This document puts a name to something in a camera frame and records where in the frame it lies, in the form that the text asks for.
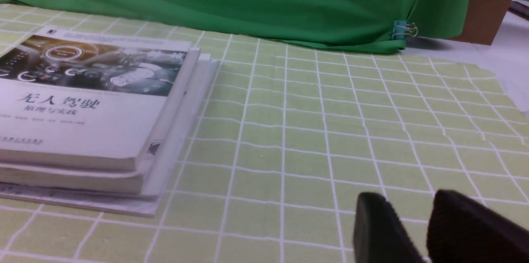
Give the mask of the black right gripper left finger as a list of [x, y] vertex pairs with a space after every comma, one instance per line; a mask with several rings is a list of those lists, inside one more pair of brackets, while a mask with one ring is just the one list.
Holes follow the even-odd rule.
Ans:
[[383, 195], [357, 197], [352, 246], [357, 263], [423, 263], [393, 206]]

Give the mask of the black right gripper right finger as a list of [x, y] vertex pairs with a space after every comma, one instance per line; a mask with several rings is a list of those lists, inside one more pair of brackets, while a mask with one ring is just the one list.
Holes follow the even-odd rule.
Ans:
[[433, 263], [527, 263], [527, 229], [455, 190], [435, 193], [427, 231]]

